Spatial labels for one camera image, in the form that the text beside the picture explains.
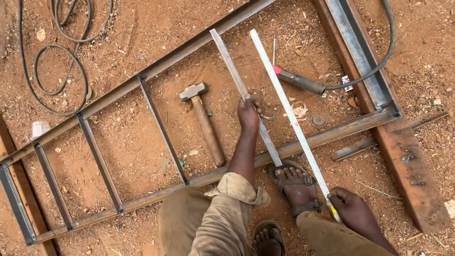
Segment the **toe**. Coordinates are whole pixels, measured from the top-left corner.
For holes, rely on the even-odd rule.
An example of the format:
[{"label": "toe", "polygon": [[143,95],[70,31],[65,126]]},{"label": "toe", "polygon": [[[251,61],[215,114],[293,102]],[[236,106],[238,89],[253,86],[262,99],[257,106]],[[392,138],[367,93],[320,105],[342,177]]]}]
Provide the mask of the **toe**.
[{"label": "toe", "polygon": [[278,236],[279,233],[280,233],[280,231],[278,231],[278,229],[276,229],[276,228],[272,228],[272,229],[270,230],[270,235],[271,235],[271,236]]},{"label": "toe", "polygon": [[303,178],[303,173],[302,173],[301,170],[297,169],[297,170],[295,170],[295,171],[297,172],[297,177]]},{"label": "toe", "polygon": [[267,229],[263,229],[262,232],[264,233],[265,239],[270,239],[270,236],[268,235],[268,230]]},{"label": "toe", "polygon": [[289,171],[289,168],[284,168],[283,171],[284,171],[284,173],[286,174],[286,177],[287,177],[288,179],[291,179],[291,178],[292,178],[292,174],[291,174],[291,172]]},{"label": "toe", "polygon": [[277,179],[280,179],[283,175],[284,175],[284,172],[282,169],[275,170],[275,176],[277,177]]},{"label": "toe", "polygon": [[297,177],[297,173],[295,172],[294,167],[289,167],[289,171],[291,172],[292,176],[294,176],[295,178]]}]

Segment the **sandy ground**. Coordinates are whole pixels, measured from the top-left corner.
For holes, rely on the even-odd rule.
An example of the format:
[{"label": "sandy ground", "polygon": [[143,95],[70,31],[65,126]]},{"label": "sandy ground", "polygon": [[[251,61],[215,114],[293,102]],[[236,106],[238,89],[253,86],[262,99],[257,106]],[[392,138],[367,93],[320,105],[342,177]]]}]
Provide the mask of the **sandy ground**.
[{"label": "sandy ground", "polygon": [[[141,1],[117,0],[114,15],[107,33],[93,43],[86,43],[78,53],[84,66],[94,101],[152,63],[171,49],[197,34],[205,26],[217,21],[232,8],[243,2],[211,0],[188,3],[182,0]],[[394,55],[386,65],[388,75],[409,119],[424,113],[450,112],[450,117],[417,130],[416,136],[425,152],[426,159],[441,190],[444,201],[453,199],[455,177],[452,159],[455,158],[455,126],[453,110],[455,100],[450,88],[454,88],[455,36],[453,0],[391,0],[397,25],[397,44]],[[69,3],[62,2],[61,13]],[[108,2],[93,1],[94,21],[89,35],[102,28]],[[379,1],[358,0],[356,5],[367,26],[370,36],[381,56],[389,43],[388,23]],[[55,126],[64,118],[52,115],[41,108],[30,95],[24,83],[18,53],[16,3],[6,0],[0,4],[2,33],[2,57],[0,59],[0,102],[3,117],[19,148],[30,137],[33,121],[45,120]],[[79,2],[74,15],[66,26],[66,32],[79,36],[83,28],[86,5]],[[256,28],[268,52],[271,53],[273,33],[277,35],[276,64],[320,80],[328,85],[340,82],[344,75],[334,49],[313,4],[309,1],[290,3],[279,0],[225,33],[225,42],[240,75],[253,96],[262,103],[264,120],[275,145],[295,140],[283,108],[271,82],[262,68],[248,31]],[[46,39],[40,42],[36,32],[44,29]],[[29,75],[35,53],[45,44],[57,42],[70,49],[75,45],[66,40],[51,24],[48,4],[43,0],[25,1],[24,9],[25,55]],[[300,48],[302,55],[295,53]],[[40,81],[47,90],[55,90],[59,79],[65,77],[70,59],[62,51],[47,50],[38,63]],[[77,69],[70,75],[71,84],[55,97],[38,96],[55,109],[69,112],[82,98],[82,79]],[[224,62],[218,56],[213,43],[202,47],[147,83],[161,117],[167,116],[166,130],[179,157],[185,161],[184,171],[191,178],[215,169],[205,146],[197,119],[190,105],[182,103],[178,93],[189,84],[205,81],[209,92],[202,96],[206,108],[213,112],[211,121],[222,148],[230,159],[235,149],[240,129],[236,116],[238,92]],[[303,101],[308,118],[301,123],[306,134],[317,132],[309,123],[315,113],[329,116],[327,127],[350,120],[361,114],[359,108],[348,104],[353,92],[329,92],[326,99],[284,85],[288,97]],[[140,90],[122,97],[91,118],[90,124],[101,148],[122,201],[158,191],[179,182],[172,166],[161,169],[161,162],[168,153]],[[441,105],[433,101],[440,99]],[[367,150],[349,160],[334,163],[330,153],[368,136],[361,133],[324,145],[314,150],[329,187],[342,186],[363,198],[371,206],[385,236],[402,255],[453,255],[455,234],[452,229],[434,234],[446,247],[431,235],[423,235],[407,241],[418,233],[403,206],[395,198],[385,196],[357,181],[399,196],[393,187],[385,162],[377,148]],[[109,194],[91,156],[79,128],[74,128],[44,146],[65,201],[73,219],[77,220],[104,208],[112,207]],[[191,150],[197,155],[189,155]],[[262,141],[257,152],[265,149]],[[294,159],[304,163],[300,156]],[[60,214],[52,198],[49,186],[35,154],[24,158],[30,180],[34,184],[39,203],[45,211],[49,227],[60,225]],[[265,218],[278,219],[284,227],[288,255],[310,255],[305,241],[299,237],[295,222],[287,214],[288,204],[276,193],[266,168],[257,169],[258,185],[264,186],[272,196],[268,207],[255,209],[251,228]],[[0,192],[0,254],[35,255],[33,247],[26,247],[9,202],[3,190]],[[157,213],[159,204],[147,206],[135,213],[104,221],[85,229],[55,239],[61,255],[160,255]]]}]

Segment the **black cable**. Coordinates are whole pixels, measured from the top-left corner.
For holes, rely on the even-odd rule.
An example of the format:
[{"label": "black cable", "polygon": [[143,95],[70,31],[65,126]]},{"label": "black cable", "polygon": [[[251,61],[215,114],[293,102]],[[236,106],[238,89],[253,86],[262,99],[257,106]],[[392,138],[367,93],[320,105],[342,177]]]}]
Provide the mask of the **black cable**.
[{"label": "black cable", "polygon": [[[87,83],[87,76],[85,74],[85,71],[84,71],[84,68],[82,67],[81,63],[78,61],[78,59],[76,58],[76,54],[77,54],[77,51],[79,50],[79,47],[82,45],[82,43],[84,42],[88,42],[88,41],[92,41],[94,40],[97,36],[99,36],[99,32],[96,33],[94,36],[90,37],[90,38],[87,38],[87,39],[84,39],[85,36],[87,35],[87,32],[90,28],[90,23],[91,23],[91,2],[90,0],[85,0],[86,3],[87,3],[87,8],[88,8],[88,14],[87,14],[87,21],[86,21],[86,24],[85,24],[85,28],[82,32],[82,35],[81,35],[81,38],[80,39],[75,39],[75,38],[72,38],[70,36],[68,36],[67,34],[64,33],[63,29],[61,26],[64,26],[69,18],[70,18],[70,15],[71,13],[73,12],[73,9],[74,9],[74,6],[76,5],[76,2],[77,0],[73,0],[73,2],[71,3],[70,5],[70,9],[68,10],[68,13],[66,14],[66,17],[65,19],[60,23],[60,21],[58,20],[58,9],[59,9],[59,5],[60,5],[60,0],[56,0],[56,3],[54,4],[54,0],[49,0],[49,6],[50,6],[50,10],[51,10],[51,16],[52,18],[54,19],[54,22],[57,26],[57,29],[60,31],[61,34],[63,34],[68,40],[72,41],[72,42],[76,42],[77,45],[76,45],[76,48],[74,50],[74,53],[71,52],[69,49],[67,49],[66,47],[64,46],[61,46],[61,45],[57,45],[57,44],[48,44],[48,45],[45,45],[43,46],[42,48],[39,49],[39,51],[36,53],[36,56],[35,56],[35,61],[33,62],[33,74],[34,74],[34,78],[35,78],[35,82],[36,82],[36,85],[38,87],[38,89],[44,93],[45,95],[49,95],[49,96],[54,96],[54,95],[57,95],[59,93],[61,93],[63,91],[63,89],[65,89],[65,86],[66,86],[66,82],[68,80],[68,77],[70,76],[70,73],[71,73],[71,69],[73,68],[73,64],[76,63],[77,67],[79,68],[79,71],[81,72],[81,75],[82,75],[82,80],[84,82],[84,94],[82,95],[82,101],[81,103],[79,104],[79,106],[73,111],[73,112],[70,112],[70,113],[65,113],[65,112],[59,112],[59,111],[55,111],[51,108],[49,108],[48,106],[46,106],[39,98],[38,96],[36,95],[31,83],[30,83],[30,79],[29,79],[29,76],[28,76],[28,72],[27,72],[27,66],[26,66],[26,63],[25,63],[25,54],[24,54],[24,43],[23,43],[23,40],[22,40],[22,11],[23,11],[23,0],[18,0],[18,13],[17,13],[17,26],[18,26],[18,38],[19,38],[19,51],[20,51],[20,58],[21,58],[21,61],[22,61],[22,70],[24,72],[24,77],[25,77],[25,83],[27,85],[27,87],[29,88],[32,96],[37,100],[38,104],[40,104],[45,110],[51,112],[52,114],[55,114],[55,115],[58,115],[58,116],[63,116],[63,117],[68,117],[68,116],[72,116],[73,114],[79,112],[79,110],[82,109],[82,107],[84,106],[85,104],[85,101],[86,101],[86,96],[87,96],[87,93],[88,93],[88,83]],[[103,26],[103,31],[106,29],[107,27],[107,23],[109,22],[109,19],[111,17],[111,13],[112,13],[112,9],[114,7],[114,1],[113,0],[109,0],[109,11],[107,13],[107,18],[106,18],[106,21],[104,23],[104,26]],[[70,67],[68,68],[68,72],[66,74],[66,77],[65,79],[63,80],[62,84],[60,85],[60,87],[55,90],[54,92],[48,92],[46,91],[41,83],[40,83],[40,80],[38,78],[38,60],[41,56],[41,54],[47,49],[47,48],[50,48],[50,47],[56,47],[56,48],[60,48],[62,49],[64,52],[66,52],[70,57],[71,57],[71,63],[70,63]]]},{"label": "black cable", "polygon": [[395,34],[396,34],[395,21],[394,21],[394,17],[393,17],[393,14],[392,14],[392,9],[390,8],[390,5],[389,5],[389,1],[388,0],[382,0],[382,4],[384,5],[385,13],[387,15],[387,19],[389,20],[389,27],[390,27],[390,45],[389,45],[389,49],[387,51],[387,54],[384,56],[384,59],[382,59],[382,61],[374,69],[372,69],[370,72],[368,72],[367,74],[363,75],[362,77],[357,78],[354,81],[350,81],[350,82],[348,82],[346,84],[339,84],[339,85],[336,85],[336,86],[326,87],[325,88],[326,91],[342,89],[342,88],[346,88],[348,86],[352,86],[354,84],[363,82],[365,79],[367,79],[368,77],[374,75],[377,71],[379,71],[382,67],[384,67],[386,62],[389,60],[390,56],[392,56],[392,52],[394,51],[394,48],[395,48]]}]

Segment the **brown sandal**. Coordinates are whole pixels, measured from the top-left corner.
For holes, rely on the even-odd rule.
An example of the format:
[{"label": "brown sandal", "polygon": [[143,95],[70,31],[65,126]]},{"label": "brown sandal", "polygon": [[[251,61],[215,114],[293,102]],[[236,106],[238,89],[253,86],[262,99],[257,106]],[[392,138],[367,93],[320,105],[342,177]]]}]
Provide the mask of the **brown sandal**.
[{"label": "brown sandal", "polygon": [[[288,199],[288,198],[283,193],[283,187],[285,185],[303,184],[306,186],[314,186],[314,184],[316,184],[316,179],[311,177],[308,174],[308,171],[305,168],[303,168],[301,165],[299,165],[298,163],[296,163],[292,160],[287,160],[287,159],[281,160],[281,162],[283,163],[283,165],[280,167],[276,167],[274,164],[271,164],[268,168],[268,174],[272,178],[273,183],[277,186],[280,194],[282,196],[284,196],[286,199]],[[299,169],[300,171],[302,171],[303,177],[288,179],[286,177],[286,175],[283,175],[283,176],[281,176],[280,179],[277,179],[277,176],[275,175],[275,170],[284,169],[286,167],[287,168],[294,167],[294,169]],[[304,203],[301,205],[297,205],[297,206],[289,209],[289,212],[293,218],[296,217],[297,215],[299,215],[300,213],[302,213],[304,211],[308,211],[310,209],[316,209],[316,210],[318,210],[319,213],[321,213],[321,206],[322,206],[322,202],[319,201],[317,197],[312,197],[310,202],[307,202],[307,203]]]},{"label": "brown sandal", "polygon": [[[284,238],[283,238],[283,230],[280,227],[280,224],[274,220],[263,220],[259,223],[256,224],[256,226],[253,229],[253,236],[251,240],[255,240],[256,236],[259,235],[259,232],[261,232],[264,229],[267,229],[268,231],[272,230],[272,228],[278,229],[279,233],[278,235],[272,235],[269,233],[269,236],[273,239],[276,239],[280,245],[281,245],[281,256],[286,256],[286,244],[284,243]],[[258,248],[256,246],[251,246],[251,250],[255,253],[258,254]]]}]

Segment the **foot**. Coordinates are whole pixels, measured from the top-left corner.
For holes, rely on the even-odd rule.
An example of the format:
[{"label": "foot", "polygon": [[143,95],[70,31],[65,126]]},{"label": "foot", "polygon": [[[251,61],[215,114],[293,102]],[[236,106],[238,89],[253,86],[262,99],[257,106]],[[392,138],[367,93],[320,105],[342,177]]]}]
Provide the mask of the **foot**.
[{"label": "foot", "polygon": [[258,256],[281,256],[281,244],[271,236],[277,236],[278,229],[272,228],[270,231],[263,229],[253,240],[253,245],[258,249]]},{"label": "foot", "polygon": [[[275,176],[280,179],[283,175],[286,175],[288,179],[303,178],[308,176],[305,170],[294,169],[294,167],[276,169]],[[311,201],[311,198],[316,196],[316,188],[313,185],[285,185],[283,191],[288,198],[289,205],[291,208]]]}]

